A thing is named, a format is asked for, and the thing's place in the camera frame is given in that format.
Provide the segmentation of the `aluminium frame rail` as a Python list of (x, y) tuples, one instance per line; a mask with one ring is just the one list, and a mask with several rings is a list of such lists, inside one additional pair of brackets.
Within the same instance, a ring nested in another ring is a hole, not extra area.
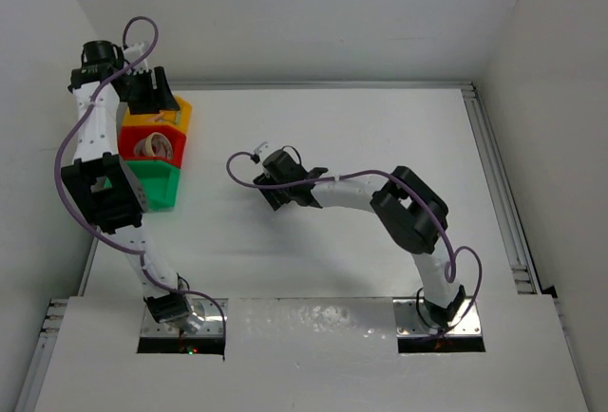
[(541, 294), (542, 287), (479, 91), (470, 84), (462, 95), (517, 293)]
[(49, 302), (14, 411), (35, 410), (66, 310), (66, 299), (53, 299)]
[(458, 89), (473, 91), (471, 82), (434, 81), (317, 81), (317, 82), (175, 82), (177, 90), (261, 89)]

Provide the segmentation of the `orange eraser cap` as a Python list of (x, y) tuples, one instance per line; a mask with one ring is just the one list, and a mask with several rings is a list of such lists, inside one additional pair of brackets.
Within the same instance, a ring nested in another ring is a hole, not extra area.
[(153, 115), (150, 119), (150, 122), (164, 122), (165, 121), (165, 114), (163, 112), (160, 112), (158, 114)]

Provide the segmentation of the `right aluminium frame rail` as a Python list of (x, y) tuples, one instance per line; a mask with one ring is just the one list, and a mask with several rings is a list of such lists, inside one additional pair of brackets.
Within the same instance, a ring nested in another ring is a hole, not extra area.
[(517, 293), (541, 294), (542, 287), (479, 91), (470, 84), (462, 95)]

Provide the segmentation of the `grey tape roll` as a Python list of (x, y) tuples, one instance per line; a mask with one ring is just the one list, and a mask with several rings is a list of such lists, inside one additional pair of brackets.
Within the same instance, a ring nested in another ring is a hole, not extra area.
[(173, 147), (164, 136), (150, 135), (139, 140), (133, 148), (136, 157), (172, 159)]

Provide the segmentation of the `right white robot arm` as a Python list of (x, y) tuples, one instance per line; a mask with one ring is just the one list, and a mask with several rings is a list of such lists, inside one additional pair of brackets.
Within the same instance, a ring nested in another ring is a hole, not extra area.
[(465, 289), (447, 270), (455, 264), (454, 249), (446, 243), (448, 207), (412, 170), (398, 166), (388, 178), (332, 178), (327, 168), (307, 170), (288, 152), (266, 142), (254, 150), (254, 162), (262, 167), (254, 184), (275, 211), (294, 202), (376, 215), (397, 246), (412, 255), (429, 318), (440, 328), (454, 319), (465, 301)]

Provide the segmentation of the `left aluminium frame rail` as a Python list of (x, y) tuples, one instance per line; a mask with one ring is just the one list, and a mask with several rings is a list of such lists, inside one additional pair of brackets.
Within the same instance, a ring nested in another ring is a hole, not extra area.
[(49, 302), (14, 411), (35, 410), (66, 310), (66, 299), (53, 299)]

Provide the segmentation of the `beige tape roll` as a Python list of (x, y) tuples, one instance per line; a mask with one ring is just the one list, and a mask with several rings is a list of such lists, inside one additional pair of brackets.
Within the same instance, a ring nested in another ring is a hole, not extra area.
[(173, 155), (169, 139), (160, 132), (154, 132), (143, 140), (142, 151), (147, 157), (171, 159)]

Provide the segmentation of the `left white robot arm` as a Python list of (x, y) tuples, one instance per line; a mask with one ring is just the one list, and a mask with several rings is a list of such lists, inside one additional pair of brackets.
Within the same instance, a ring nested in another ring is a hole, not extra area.
[(103, 242), (124, 253), (141, 285), (153, 320), (182, 330), (192, 315), (186, 286), (156, 253), (143, 216), (149, 205), (143, 185), (118, 149), (117, 113), (121, 103), (153, 114), (177, 108), (161, 67), (150, 68), (152, 47), (139, 42), (118, 46), (91, 41), (72, 70), (68, 91), (78, 107), (70, 136), (77, 141), (70, 164), (58, 164), (62, 196), (71, 197), (73, 214)]

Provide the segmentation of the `green plastic bin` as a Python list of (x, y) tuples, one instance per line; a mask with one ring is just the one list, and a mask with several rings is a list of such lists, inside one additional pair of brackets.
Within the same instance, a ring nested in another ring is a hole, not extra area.
[(181, 170), (163, 160), (129, 160), (129, 168), (141, 182), (150, 212), (175, 207)]

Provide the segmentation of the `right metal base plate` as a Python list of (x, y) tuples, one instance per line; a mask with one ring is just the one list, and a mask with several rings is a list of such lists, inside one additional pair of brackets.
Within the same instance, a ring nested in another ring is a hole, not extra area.
[[(481, 320), (475, 304), (466, 313), (471, 302), (467, 297), (454, 318), (448, 322), (450, 331), (447, 338), (481, 337), (483, 335)], [(437, 333), (439, 325), (431, 320), (423, 299), (415, 297), (394, 298), (393, 311), (398, 338), (422, 338)]]

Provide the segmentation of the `back aluminium frame rail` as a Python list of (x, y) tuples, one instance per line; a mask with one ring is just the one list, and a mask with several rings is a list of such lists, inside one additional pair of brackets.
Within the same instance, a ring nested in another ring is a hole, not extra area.
[(458, 89), (473, 91), (471, 82), (434, 81), (317, 81), (317, 82), (175, 82), (177, 90), (261, 89)]

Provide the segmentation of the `yellow plastic bin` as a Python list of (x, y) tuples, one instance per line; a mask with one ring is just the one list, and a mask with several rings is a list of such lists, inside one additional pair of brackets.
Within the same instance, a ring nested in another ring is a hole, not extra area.
[(179, 110), (161, 110), (156, 114), (133, 115), (130, 113), (129, 109), (126, 109), (122, 119), (122, 126), (168, 126), (186, 135), (189, 129), (193, 107), (188, 101), (180, 96), (175, 96), (174, 99), (178, 104)]

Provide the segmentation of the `red plastic bin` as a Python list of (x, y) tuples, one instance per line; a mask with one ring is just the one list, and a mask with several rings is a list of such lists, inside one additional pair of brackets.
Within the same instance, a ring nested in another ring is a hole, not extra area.
[(119, 152), (126, 160), (160, 160), (181, 168), (186, 136), (168, 125), (125, 126), (119, 135)]

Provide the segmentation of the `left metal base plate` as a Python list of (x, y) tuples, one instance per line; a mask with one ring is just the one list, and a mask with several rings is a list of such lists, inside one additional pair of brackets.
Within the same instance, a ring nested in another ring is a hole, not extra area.
[[(228, 315), (228, 300), (219, 299), (218, 306), (200, 297), (190, 298), (194, 313), (188, 322), (183, 337), (193, 338), (221, 338), (223, 336), (223, 323), (219, 309), (224, 317)], [(177, 339), (180, 331), (166, 323), (157, 323), (148, 309), (143, 311), (140, 336), (143, 338), (172, 338)]]

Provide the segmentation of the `metal base plate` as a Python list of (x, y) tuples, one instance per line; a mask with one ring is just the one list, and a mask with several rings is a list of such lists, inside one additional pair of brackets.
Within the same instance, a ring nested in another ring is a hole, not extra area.
[[(481, 337), (483, 335), (481, 320), (475, 304), (466, 313), (471, 302), (467, 297), (454, 318), (448, 322), (450, 331), (447, 338)], [(437, 333), (439, 325), (431, 320), (423, 299), (415, 297), (394, 298), (393, 311), (398, 338), (422, 338)]]
[[(218, 306), (200, 297), (190, 298), (194, 313), (188, 322), (183, 337), (193, 338), (221, 338), (223, 336), (223, 323), (219, 309), (224, 317), (228, 315), (228, 300), (219, 299)], [(172, 338), (177, 339), (180, 331), (166, 323), (157, 323), (148, 309), (143, 311), (140, 336), (143, 338)]]

